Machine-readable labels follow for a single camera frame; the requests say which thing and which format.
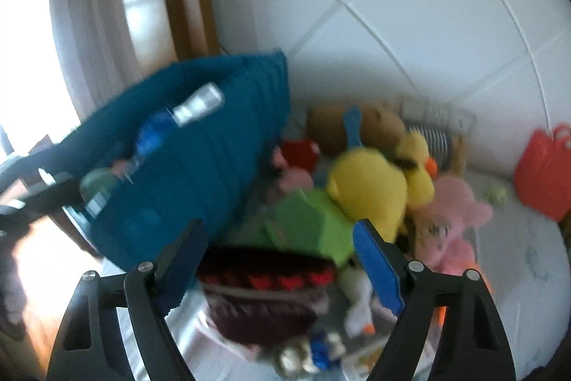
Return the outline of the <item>pink starfish plush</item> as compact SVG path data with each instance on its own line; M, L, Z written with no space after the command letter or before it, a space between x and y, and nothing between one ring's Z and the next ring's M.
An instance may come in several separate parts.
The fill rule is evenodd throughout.
M478 201L469 184L456 176L438 177L434 188L433 201L412 214L413 257L434 272L460 276L478 267L465 230L488 224L494 210Z

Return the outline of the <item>white duck toy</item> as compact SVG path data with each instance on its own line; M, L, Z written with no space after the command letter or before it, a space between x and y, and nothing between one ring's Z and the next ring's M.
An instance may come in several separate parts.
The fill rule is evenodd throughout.
M373 286L363 269L344 268L338 277L338 287L349 302L344 330L352 339L375 333L375 313L389 323L396 322L397 317L374 297Z

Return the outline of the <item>dark brown knit hat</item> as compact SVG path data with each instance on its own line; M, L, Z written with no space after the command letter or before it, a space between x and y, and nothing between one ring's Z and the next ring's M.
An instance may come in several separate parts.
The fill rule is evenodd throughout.
M197 268L208 316L227 340L268 347L304 336L329 309L336 264L270 247L212 244Z

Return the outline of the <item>blue plastic crate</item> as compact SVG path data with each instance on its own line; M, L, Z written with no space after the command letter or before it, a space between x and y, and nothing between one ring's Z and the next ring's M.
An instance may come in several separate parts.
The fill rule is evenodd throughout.
M219 109L175 127L113 190L87 231L104 257L132 269L156 258L194 219L204 221L210 239L220 235L287 124L285 56L275 51L174 63L110 101L47 151L44 171L82 178L131 156L153 113L181 104L209 82L222 91Z

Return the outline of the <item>yellow duck plush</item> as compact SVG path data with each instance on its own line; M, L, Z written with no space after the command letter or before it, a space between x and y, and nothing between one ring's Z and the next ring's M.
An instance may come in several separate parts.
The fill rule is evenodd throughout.
M430 204L438 165L428 143L410 131L398 143L394 159L373 148L356 147L334 160L326 191L351 220L369 220L383 240L395 242L407 211Z

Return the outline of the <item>striped plush toy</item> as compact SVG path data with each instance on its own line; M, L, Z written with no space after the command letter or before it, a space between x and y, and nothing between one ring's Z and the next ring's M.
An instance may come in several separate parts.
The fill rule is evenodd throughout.
M462 134L427 125L405 123L408 131L419 131L428 144L429 154L438 165L438 173L463 177L466 168L466 143Z

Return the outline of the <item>green plush toy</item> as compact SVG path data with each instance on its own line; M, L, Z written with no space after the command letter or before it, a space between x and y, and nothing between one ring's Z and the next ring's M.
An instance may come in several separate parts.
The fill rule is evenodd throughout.
M332 260L338 267L354 253L349 220L325 190L296 190L277 202L264 228L272 244Z

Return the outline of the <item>blue bottle in crate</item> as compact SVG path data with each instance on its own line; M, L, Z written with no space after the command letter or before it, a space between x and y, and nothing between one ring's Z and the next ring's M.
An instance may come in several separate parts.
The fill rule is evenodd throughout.
M168 109L158 110L151 114L138 129L135 145L136 158L143 160L155 152L176 128L177 124Z

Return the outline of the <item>brown plush toy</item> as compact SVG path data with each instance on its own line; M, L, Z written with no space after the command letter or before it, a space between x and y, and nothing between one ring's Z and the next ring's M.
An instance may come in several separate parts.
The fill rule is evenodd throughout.
M320 104L308 109L305 135L318 144L325 156L337 157L350 146L344 116L354 106L359 108L360 117L351 113L348 122L350 137L359 134L359 140L365 147L389 154L405 137L405 124L387 101L355 105L348 102Z

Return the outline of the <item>small red pig plush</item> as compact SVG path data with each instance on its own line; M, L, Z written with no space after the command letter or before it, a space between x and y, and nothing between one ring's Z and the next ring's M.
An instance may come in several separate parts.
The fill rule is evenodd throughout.
M272 154L272 164L278 171L278 188L283 194L294 190L312 190L313 174L318 166L320 150L310 139L283 140Z

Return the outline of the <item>white wall socket strip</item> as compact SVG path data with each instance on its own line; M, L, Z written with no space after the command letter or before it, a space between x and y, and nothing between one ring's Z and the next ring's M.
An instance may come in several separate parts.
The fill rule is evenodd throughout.
M450 104L404 97L400 104L401 117L411 123L438 127L457 134L470 134L475 128L475 115Z

